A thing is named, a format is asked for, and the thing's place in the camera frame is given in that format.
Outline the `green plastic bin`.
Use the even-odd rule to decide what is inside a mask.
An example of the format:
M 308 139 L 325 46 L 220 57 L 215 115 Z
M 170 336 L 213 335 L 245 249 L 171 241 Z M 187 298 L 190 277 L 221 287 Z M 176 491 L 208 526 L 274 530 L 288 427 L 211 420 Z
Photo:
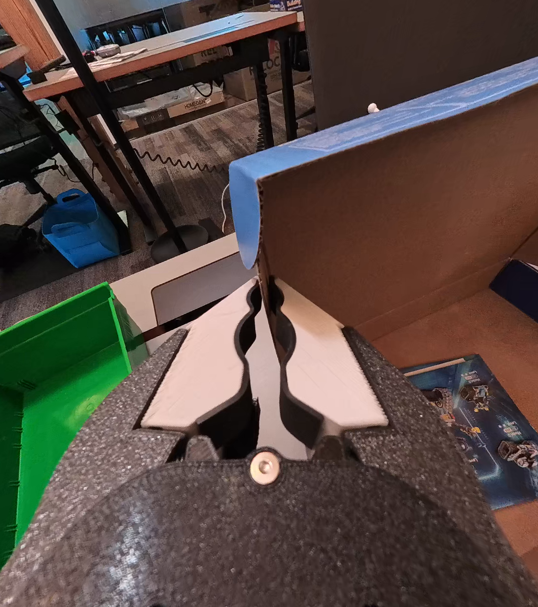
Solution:
M 147 356 L 107 283 L 0 331 L 0 570 L 77 432 Z

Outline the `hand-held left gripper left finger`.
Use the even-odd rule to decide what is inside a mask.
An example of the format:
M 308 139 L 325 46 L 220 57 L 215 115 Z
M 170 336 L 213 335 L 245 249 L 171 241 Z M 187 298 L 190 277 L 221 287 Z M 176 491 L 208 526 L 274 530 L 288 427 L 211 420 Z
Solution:
M 255 277 L 189 326 L 140 428 L 204 435 L 216 448 L 242 435 L 256 417 L 246 354 L 256 340 L 261 304 Z

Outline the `wooden column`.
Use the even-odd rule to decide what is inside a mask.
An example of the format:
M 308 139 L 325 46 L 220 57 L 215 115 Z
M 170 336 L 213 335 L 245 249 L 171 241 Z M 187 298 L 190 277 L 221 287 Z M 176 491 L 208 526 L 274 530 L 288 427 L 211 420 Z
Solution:
M 33 71 L 63 54 L 35 1 L 0 1 L 0 25 L 28 49 L 25 62 Z

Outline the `blue felt basket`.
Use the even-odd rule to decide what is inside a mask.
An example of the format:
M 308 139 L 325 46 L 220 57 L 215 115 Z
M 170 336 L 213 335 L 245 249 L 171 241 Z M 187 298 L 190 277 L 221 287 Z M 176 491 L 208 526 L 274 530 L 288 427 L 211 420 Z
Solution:
M 77 269 L 120 253 L 116 228 L 94 198 L 76 188 L 59 194 L 46 209 L 42 235 Z

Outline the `black office chair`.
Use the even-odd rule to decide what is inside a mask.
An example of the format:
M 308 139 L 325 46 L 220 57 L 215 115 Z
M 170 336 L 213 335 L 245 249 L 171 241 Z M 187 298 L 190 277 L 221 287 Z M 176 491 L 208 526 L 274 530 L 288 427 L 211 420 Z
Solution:
M 30 194 L 42 195 L 45 208 L 55 205 L 56 198 L 36 178 L 58 168 L 56 162 L 49 168 L 42 168 L 46 162 L 54 160 L 58 152 L 40 128 L 26 119 L 22 110 L 0 106 L 0 190 L 22 183 Z

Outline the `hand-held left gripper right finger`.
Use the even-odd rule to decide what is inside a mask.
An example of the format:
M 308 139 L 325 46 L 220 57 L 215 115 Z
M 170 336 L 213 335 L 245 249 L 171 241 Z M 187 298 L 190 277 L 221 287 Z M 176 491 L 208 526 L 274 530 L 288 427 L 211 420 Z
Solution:
M 344 325 L 280 279 L 271 279 L 269 322 L 280 417 L 295 439 L 314 450 L 324 436 L 388 426 Z

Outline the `large blue instruction booklet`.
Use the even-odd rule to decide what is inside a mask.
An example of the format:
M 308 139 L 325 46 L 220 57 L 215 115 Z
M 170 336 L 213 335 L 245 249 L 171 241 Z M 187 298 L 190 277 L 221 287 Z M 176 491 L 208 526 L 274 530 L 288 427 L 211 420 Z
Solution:
M 538 434 L 479 354 L 401 371 L 452 430 L 492 510 L 538 500 Z

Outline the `brown cardboard box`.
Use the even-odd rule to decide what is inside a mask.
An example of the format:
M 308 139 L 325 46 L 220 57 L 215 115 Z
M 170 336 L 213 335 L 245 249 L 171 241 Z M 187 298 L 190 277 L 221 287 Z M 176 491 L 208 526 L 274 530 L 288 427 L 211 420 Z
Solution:
M 193 97 L 167 108 L 168 124 L 179 126 L 226 109 L 225 95 L 215 89 L 208 97 Z
M 282 89 L 281 53 L 279 43 L 268 41 L 269 59 L 263 63 L 265 83 L 268 94 Z M 245 67 L 224 76 L 224 93 L 239 100 L 251 101 L 257 98 L 256 85 L 252 67 Z

